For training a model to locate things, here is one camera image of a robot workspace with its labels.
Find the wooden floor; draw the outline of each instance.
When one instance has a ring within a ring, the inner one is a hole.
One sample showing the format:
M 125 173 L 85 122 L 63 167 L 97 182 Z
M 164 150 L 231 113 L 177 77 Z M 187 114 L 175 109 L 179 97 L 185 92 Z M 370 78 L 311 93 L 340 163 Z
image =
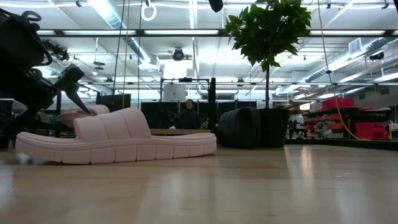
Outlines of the wooden floor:
M 398 152 L 330 146 L 63 166 L 0 153 L 0 223 L 397 223 Z

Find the plant pot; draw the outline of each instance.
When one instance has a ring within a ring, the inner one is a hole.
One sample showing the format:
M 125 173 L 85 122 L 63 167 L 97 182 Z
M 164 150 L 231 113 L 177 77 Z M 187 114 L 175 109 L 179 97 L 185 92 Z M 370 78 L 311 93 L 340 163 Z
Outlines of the plant pot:
M 259 111 L 261 116 L 260 147 L 283 147 L 290 111 L 286 109 L 259 109 Z

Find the table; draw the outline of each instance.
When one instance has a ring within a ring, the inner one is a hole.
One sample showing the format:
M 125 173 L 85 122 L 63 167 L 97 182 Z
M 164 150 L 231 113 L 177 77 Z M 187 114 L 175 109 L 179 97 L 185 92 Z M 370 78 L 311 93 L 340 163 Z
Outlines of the table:
M 211 133 L 207 129 L 151 129 L 151 135 L 184 135 L 197 133 Z

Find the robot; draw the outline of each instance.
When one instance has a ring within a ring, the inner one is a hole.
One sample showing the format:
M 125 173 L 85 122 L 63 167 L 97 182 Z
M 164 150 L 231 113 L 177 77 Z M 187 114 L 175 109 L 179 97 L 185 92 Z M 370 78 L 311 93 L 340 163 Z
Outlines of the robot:
M 76 65 L 71 64 L 55 83 L 33 68 L 50 65 L 53 61 L 46 44 L 37 35 L 40 26 L 34 22 L 41 19 L 36 12 L 26 11 L 20 16 L 0 8 L 0 93 L 27 107 L 7 128 L 11 139 L 32 126 L 36 114 L 52 105 L 53 98 L 61 91 L 89 113 L 77 95 L 77 82 L 84 73 Z

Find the green leaves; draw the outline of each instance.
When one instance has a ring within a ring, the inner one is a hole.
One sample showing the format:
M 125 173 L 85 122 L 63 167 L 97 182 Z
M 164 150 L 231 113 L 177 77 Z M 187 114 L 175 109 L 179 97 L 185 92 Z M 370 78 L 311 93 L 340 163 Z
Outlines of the green leaves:
M 261 64 L 263 71 L 269 66 L 280 67 L 275 61 L 278 54 L 288 51 L 297 55 L 294 43 L 298 36 L 308 33 L 310 12 L 301 7 L 301 0 L 257 0 L 266 3 L 264 9 L 252 4 L 239 16 L 228 16 L 224 32 L 234 39 L 233 49 L 241 49 L 253 66 Z

